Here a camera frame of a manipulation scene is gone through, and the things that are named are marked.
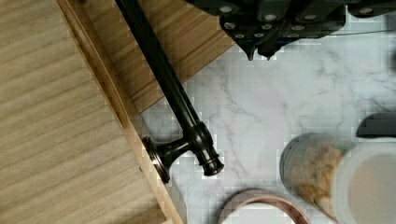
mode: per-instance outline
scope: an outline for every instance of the white container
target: white container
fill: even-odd
[[[396,143],[304,134],[282,154],[285,187],[340,224],[396,223]]]

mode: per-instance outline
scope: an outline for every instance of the white marble surface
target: white marble surface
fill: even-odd
[[[384,28],[382,19],[349,21],[346,32]],[[233,47],[199,72],[185,90],[225,163],[205,177],[192,153],[173,165],[190,224],[217,223],[225,200],[242,189],[271,189],[299,204],[313,224],[332,223],[290,196],[278,174],[284,146],[301,133],[354,133],[359,122],[396,106],[396,39],[390,33],[302,40],[267,62],[249,62]],[[154,138],[181,136],[165,100],[144,119]]]

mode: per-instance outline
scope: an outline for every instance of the black metal fixture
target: black metal fixture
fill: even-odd
[[[204,175],[219,173],[224,165],[213,147],[212,136],[199,120],[141,6],[137,0],[116,0],[116,2],[183,130],[182,138],[168,144],[157,145],[149,137],[143,139],[151,161],[163,182],[169,182],[170,166],[188,150],[195,154],[199,164],[203,166]]]
[[[270,59],[302,38],[322,38],[344,27],[346,8],[357,18],[396,10],[395,0],[185,0],[219,16],[225,33],[253,60],[255,50]]]

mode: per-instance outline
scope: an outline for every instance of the wood grain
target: wood grain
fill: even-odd
[[[172,202],[170,195],[155,171],[149,155],[139,138],[139,136],[144,135],[143,133],[139,133],[139,131],[142,132],[145,129],[143,119],[137,112],[132,99],[128,97],[126,90],[120,84],[120,78],[116,74],[114,65],[93,28],[85,9],[79,1],[75,0],[58,0],[58,3],[64,13],[70,31],[79,46],[81,54],[84,56],[87,65],[91,68],[98,86],[102,87],[107,101],[114,108],[115,115],[119,118],[120,126],[124,128],[125,137],[136,155],[136,160],[146,176],[159,206],[168,220],[173,220],[177,224],[183,223],[179,212],[185,213],[186,211],[183,211],[183,206],[179,207],[179,211],[177,211],[174,202]],[[146,223],[155,220],[152,218],[143,218],[142,221]]]
[[[183,0],[139,1],[170,63],[186,81],[233,44],[209,16]],[[163,97],[114,0],[87,0],[85,8],[128,94],[141,113]]]
[[[0,6],[0,223],[164,222],[56,3]]]

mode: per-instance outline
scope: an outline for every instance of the black pull handle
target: black pull handle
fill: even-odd
[[[373,114],[356,131],[359,138],[396,137],[396,112]]]

